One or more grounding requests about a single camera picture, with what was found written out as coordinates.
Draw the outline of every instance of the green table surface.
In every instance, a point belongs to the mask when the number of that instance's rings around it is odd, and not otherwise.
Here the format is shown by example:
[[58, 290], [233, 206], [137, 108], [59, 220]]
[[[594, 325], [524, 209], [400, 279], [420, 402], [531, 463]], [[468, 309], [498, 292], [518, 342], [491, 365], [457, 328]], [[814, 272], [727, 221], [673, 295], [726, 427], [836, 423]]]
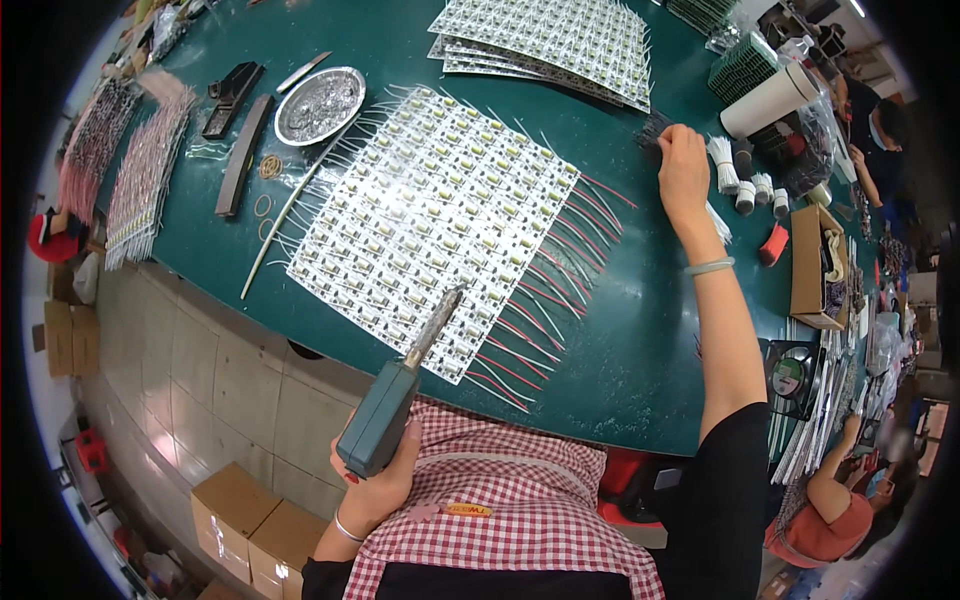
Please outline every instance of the green table surface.
[[[723, 104], [706, 87], [716, 55], [704, 49], [704, 37], [650, 2], [628, 4], [651, 30], [654, 107], [701, 133], [722, 134], [717, 115]], [[254, 201], [269, 194], [274, 207], [268, 216], [274, 217], [290, 187], [280, 180], [261, 180], [254, 165], [238, 214], [229, 219], [217, 217], [214, 206], [227, 162], [185, 154], [189, 146], [203, 142], [198, 131], [214, 104], [205, 96], [206, 86], [222, 79], [238, 62], [254, 60], [263, 64], [266, 72], [231, 127], [224, 140], [227, 144], [236, 139], [257, 95], [276, 96], [276, 86], [283, 79], [325, 50], [333, 54], [321, 67], [349, 65], [364, 74], [365, 107], [390, 100], [383, 91], [387, 84], [442, 85], [455, 97], [491, 107], [508, 122], [513, 117], [521, 119], [534, 136], [544, 131], [560, 156], [632, 199], [638, 208], [613, 204], [625, 231], [621, 244], [614, 247], [606, 274], [598, 279], [587, 316], [577, 323], [569, 314], [555, 313], [566, 338], [566, 353], [557, 372], [543, 384], [543, 391], [534, 392], [539, 401], [531, 405], [530, 415], [466, 380], [452, 386], [424, 372], [420, 391], [455, 406], [555, 434], [692, 455], [704, 397], [703, 372], [694, 356], [697, 306], [693, 283], [682, 273], [686, 266], [683, 249], [660, 206], [658, 166], [644, 158], [631, 138], [632, 132], [642, 128], [645, 115], [554, 85], [502, 77], [444, 77], [442, 63], [426, 58], [434, 39], [426, 29], [443, 6], [442, 0], [267, 0], [246, 8], [245, 0], [222, 0], [213, 13], [202, 15], [161, 62], [185, 84], [196, 86], [203, 98], [180, 147], [154, 259], [269, 329], [356, 369], [378, 372], [396, 353], [301, 288], [282, 266], [261, 266], [246, 300], [240, 300], [261, 246], [257, 236], [261, 219], [253, 215]], [[143, 103], [127, 137], [133, 125], [155, 108], [153, 101]], [[127, 137], [101, 188], [100, 207], [109, 203]], [[302, 173], [319, 150], [284, 146], [273, 133], [271, 118], [254, 161], [269, 153], [280, 155], [289, 181]], [[761, 206], [750, 217], [740, 217], [731, 199], [717, 193], [715, 181], [713, 175], [709, 199], [733, 232], [728, 252], [736, 257], [735, 271], [756, 333], [776, 339], [789, 312], [791, 246], [774, 267], [761, 267], [756, 250], [774, 224], [770, 207]], [[836, 179], [831, 188], [836, 202], [849, 203], [846, 188]], [[856, 222], [840, 221], [860, 243], [859, 261], [872, 280], [876, 246], [863, 243]], [[290, 223], [281, 231], [294, 237], [300, 233]], [[281, 258], [285, 258], [282, 248], [274, 243], [264, 262]], [[806, 339], [816, 335], [803, 325], [800, 330]], [[506, 343], [523, 350], [516, 338]], [[507, 362], [516, 365], [516, 361]]]

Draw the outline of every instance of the face mask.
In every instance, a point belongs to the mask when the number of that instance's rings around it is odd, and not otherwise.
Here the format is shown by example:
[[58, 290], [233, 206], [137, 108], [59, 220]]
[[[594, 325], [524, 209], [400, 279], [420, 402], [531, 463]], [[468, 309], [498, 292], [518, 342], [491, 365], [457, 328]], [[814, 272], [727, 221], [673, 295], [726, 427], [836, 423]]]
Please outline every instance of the face mask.
[[883, 476], [886, 474], [887, 474], [887, 469], [885, 468], [882, 468], [881, 470], [874, 473], [874, 476], [870, 478], [870, 483], [867, 484], [867, 490], [864, 492], [863, 495], [867, 496], [868, 498], [876, 495], [876, 484], [879, 483], [879, 481], [883, 479]]
[[883, 143], [883, 138], [880, 137], [880, 133], [876, 130], [876, 125], [874, 125], [874, 116], [872, 114], [867, 121], [870, 122], [870, 137], [874, 139], [874, 143], [883, 150], [890, 150], [887, 148], [887, 145]]

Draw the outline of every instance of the metal tray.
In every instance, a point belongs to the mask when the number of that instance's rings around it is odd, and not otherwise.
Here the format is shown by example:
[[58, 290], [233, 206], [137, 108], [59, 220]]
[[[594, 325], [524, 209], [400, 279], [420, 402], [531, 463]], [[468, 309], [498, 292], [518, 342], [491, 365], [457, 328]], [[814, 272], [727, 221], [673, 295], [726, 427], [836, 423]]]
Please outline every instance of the metal tray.
[[367, 82], [349, 66], [324, 69], [294, 87], [280, 103], [274, 132], [284, 144], [309, 146], [349, 121], [367, 96]]

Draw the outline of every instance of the silver bracelet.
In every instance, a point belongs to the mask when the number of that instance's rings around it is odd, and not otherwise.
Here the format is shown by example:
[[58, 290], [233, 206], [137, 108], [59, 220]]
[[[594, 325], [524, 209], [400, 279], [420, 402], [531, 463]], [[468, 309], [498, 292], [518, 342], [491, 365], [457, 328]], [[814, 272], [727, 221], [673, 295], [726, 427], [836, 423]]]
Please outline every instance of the silver bracelet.
[[704, 273], [709, 273], [711, 271], [720, 271], [721, 269], [732, 267], [733, 263], [735, 262], [736, 258], [733, 258], [732, 256], [724, 256], [723, 258], [717, 258], [716, 260], [700, 263], [699, 265], [690, 265], [684, 269], [684, 273], [693, 277], [702, 275]]
[[366, 538], [357, 538], [351, 532], [344, 529], [344, 526], [340, 524], [340, 509], [337, 509], [337, 512], [333, 514], [333, 524], [337, 526], [337, 529], [340, 530], [340, 533], [344, 534], [345, 537], [357, 542], [363, 543], [363, 540]]

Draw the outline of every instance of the red checkered shirt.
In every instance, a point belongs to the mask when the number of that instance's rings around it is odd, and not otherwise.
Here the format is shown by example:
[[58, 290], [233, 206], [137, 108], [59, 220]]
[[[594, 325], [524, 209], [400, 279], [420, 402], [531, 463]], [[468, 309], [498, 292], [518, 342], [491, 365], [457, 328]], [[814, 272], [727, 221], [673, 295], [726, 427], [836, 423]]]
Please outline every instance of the red checkered shirt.
[[[664, 598], [650, 554], [596, 513], [602, 450], [424, 402], [411, 418], [423, 423], [413, 489], [360, 548], [344, 598], [373, 599], [388, 563], [619, 573], [635, 599]], [[408, 518], [417, 503], [453, 502], [492, 515]]]

